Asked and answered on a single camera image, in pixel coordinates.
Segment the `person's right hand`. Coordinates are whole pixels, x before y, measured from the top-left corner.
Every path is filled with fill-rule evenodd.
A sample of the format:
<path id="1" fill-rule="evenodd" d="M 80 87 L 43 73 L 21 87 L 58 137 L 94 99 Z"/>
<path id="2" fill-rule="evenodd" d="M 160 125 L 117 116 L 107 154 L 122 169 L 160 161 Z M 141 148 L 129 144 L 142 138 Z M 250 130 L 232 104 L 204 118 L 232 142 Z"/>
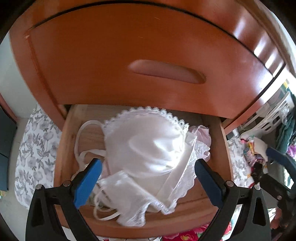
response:
<path id="1" fill-rule="evenodd" d="M 270 228 L 272 230 L 275 230 L 280 226 L 281 217 L 282 217 L 282 210 L 280 208 L 276 208 L 275 216 L 274 216 L 273 220 L 270 222 Z"/>

